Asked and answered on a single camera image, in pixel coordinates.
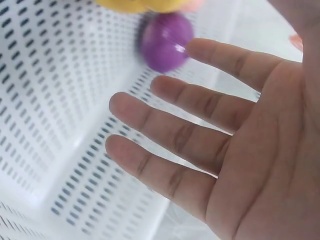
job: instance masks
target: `white surface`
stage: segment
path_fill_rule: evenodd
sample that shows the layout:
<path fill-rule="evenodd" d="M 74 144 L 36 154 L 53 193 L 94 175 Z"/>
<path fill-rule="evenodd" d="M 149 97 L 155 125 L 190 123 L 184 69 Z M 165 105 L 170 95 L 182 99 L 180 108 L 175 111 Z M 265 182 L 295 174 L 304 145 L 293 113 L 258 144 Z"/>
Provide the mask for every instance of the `white surface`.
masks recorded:
<path fill-rule="evenodd" d="M 226 41 L 237 3 L 208 0 L 189 14 L 196 36 Z M 104 140 L 121 134 L 180 159 L 115 119 L 108 101 L 125 91 L 199 119 L 151 95 L 157 74 L 137 53 L 148 18 L 91 0 L 0 0 L 0 200 L 31 219 L 1 210 L 0 239 L 152 238 L 169 202 L 123 172 Z M 211 88 L 217 74 L 190 60 L 171 76 Z"/>
<path fill-rule="evenodd" d="M 243 0 L 230 42 L 252 51 L 301 62 L 302 53 L 289 41 L 293 34 L 292 27 L 267 1 Z M 251 101 L 258 99 L 256 91 L 223 72 L 219 73 L 214 90 Z M 218 237 L 204 223 L 170 204 L 154 240 L 195 239 L 216 240 Z"/>

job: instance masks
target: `hand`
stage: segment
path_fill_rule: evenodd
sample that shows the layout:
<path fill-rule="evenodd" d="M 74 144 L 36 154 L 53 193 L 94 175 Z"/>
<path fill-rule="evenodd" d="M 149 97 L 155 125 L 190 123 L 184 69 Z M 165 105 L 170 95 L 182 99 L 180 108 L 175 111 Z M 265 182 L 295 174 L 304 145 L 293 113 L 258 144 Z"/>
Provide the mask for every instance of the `hand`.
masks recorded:
<path fill-rule="evenodd" d="M 258 103 L 161 76 L 152 92 L 233 135 L 195 125 L 118 93 L 112 113 L 218 176 L 151 154 L 120 136 L 106 141 L 126 171 L 193 214 L 223 240 L 320 236 L 320 5 L 272 0 L 304 42 L 303 64 L 195 39 L 191 57 L 261 92 Z"/>

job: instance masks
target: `yellow object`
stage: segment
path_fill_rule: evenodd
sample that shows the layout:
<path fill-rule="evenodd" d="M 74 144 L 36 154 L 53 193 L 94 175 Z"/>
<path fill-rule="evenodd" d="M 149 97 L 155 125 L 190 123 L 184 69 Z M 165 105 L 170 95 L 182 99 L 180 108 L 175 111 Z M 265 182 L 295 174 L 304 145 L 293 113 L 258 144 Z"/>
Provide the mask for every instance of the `yellow object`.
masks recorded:
<path fill-rule="evenodd" d="M 120 13 L 143 13 L 152 10 L 158 13 L 170 13 L 179 10 L 189 0 L 96 0 L 108 9 Z"/>
<path fill-rule="evenodd" d="M 170 13 L 179 10 L 189 0 L 141 0 L 144 5 L 158 13 Z"/>

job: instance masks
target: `plastic basket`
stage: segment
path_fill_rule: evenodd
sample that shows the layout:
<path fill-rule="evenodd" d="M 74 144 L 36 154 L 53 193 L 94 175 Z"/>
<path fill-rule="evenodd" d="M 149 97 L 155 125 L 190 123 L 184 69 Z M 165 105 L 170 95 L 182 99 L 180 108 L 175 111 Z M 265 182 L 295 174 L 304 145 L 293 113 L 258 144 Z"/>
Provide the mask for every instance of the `plastic basket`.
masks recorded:
<path fill-rule="evenodd" d="M 197 37 L 227 42 L 237 0 L 187 15 Z M 168 200 L 105 152 L 120 134 L 180 162 L 108 109 L 118 91 L 190 121 L 154 97 L 139 56 L 152 16 L 91 0 L 0 0 L 0 240 L 150 240 Z M 170 75 L 212 88 L 218 71 L 190 60 Z"/>

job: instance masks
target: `purple ball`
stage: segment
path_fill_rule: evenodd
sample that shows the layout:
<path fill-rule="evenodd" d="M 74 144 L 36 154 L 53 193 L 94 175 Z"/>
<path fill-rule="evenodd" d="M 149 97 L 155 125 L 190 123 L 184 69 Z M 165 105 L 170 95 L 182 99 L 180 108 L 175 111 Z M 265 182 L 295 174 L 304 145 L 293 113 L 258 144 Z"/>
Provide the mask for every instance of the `purple ball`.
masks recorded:
<path fill-rule="evenodd" d="M 141 53 L 151 69 L 164 74 L 187 61 L 186 46 L 193 37 L 192 25 L 182 14 L 159 14 L 143 33 Z"/>

